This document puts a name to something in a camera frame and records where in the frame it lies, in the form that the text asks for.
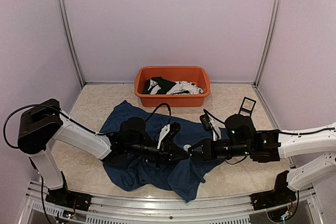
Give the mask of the dark blue t-shirt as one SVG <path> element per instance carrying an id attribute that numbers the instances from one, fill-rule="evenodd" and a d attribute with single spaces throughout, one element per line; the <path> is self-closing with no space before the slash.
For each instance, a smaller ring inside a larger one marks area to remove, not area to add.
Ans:
<path id="1" fill-rule="evenodd" d="M 104 122 L 102 132 L 116 132 L 122 122 L 132 117 L 146 119 L 150 113 L 133 106 L 126 100 L 113 108 L 113 111 Z M 146 123 L 146 131 L 153 138 L 168 121 L 168 115 L 155 114 L 149 123 Z M 174 143 L 180 148 L 185 145 L 194 145 L 199 141 L 210 137 L 204 131 L 201 123 L 186 119 L 172 117 L 171 122 L 181 124 L 181 130 L 174 138 Z M 200 183 L 205 183 L 204 176 L 216 166 L 222 164 L 223 159 L 203 161 L 191 157 L 177 164 L 166 164 L 155 167 L 155 164 L 146 161 L 143 157 L 129 154 L 126 161 L 115 165 L 103 164 L 108 177 L 116 186 L 125 191 L 133 191 L 144 185 L 151 184 L 164 190 L 172 190 L 185 202 L 194 200 Z"/>

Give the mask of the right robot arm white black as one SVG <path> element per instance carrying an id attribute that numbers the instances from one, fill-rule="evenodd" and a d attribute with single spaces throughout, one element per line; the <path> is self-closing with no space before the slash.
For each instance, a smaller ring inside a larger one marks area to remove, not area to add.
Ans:
<path id="1" fill-rule="evenodd" d="M 188 148 L 204 161 L 248 156 L 254 162 L 277 162 L 292 156 L 322 153 L 307 164 L 277 175 L 275 188 L 269 192 L 273 205 L 281 204 L 289 192 L 335 173 L 335 124 L 301 131 L 256 130 L 251 117 L 234 114 L 224 122 L 228 137 L 204 139 Z"/>

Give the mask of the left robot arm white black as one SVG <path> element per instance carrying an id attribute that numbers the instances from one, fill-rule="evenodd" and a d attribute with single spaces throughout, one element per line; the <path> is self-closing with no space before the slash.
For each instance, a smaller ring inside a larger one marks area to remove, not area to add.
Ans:
<path id="1" fill-rule="evenodd" d="M 155 141 L 147 133 L 147 121 L 142 118 L 127 119 L 117 132 L 95 132 L 72 119 L 56 99 L 19 108 L 6 118 L 4 125 L 16 113 L 21 113 L 17 145 L 10 147 L 29 157 L 49 193 L 64 206 L 73 201 L 74 195 L 47 147 L 51 140 L 74 146 L 104 163 L 120 162 L 128 154 L 147 157 L 158 165 L 179 162 L 190 156 L 173 142 L 181 129 L 177 122 L 165 125 L 159 140 Z"/>

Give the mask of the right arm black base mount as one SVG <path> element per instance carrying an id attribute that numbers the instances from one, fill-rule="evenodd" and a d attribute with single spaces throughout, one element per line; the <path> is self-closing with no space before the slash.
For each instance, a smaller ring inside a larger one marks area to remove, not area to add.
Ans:
<path id="1" fill-rule="evenodd" d="M 265 191 L 262 193 L 252 194 L 250 198 L 254 210 L 272 208 L 297 200 L 297 196 L 294 191 L 290 191 L 289 193 Z"/>

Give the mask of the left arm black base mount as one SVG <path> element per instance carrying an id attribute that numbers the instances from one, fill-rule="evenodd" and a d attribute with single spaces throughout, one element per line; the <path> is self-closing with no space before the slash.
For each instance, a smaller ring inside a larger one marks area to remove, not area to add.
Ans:
<path id="1" fill-rule="evenodd" d="M 71 208 L 74 210 L 88 211 L 92 196 L 90 194 L 70 191 L 60 193 L 50 191 L 46 196 L 46 201 L 55 205 Z"/>

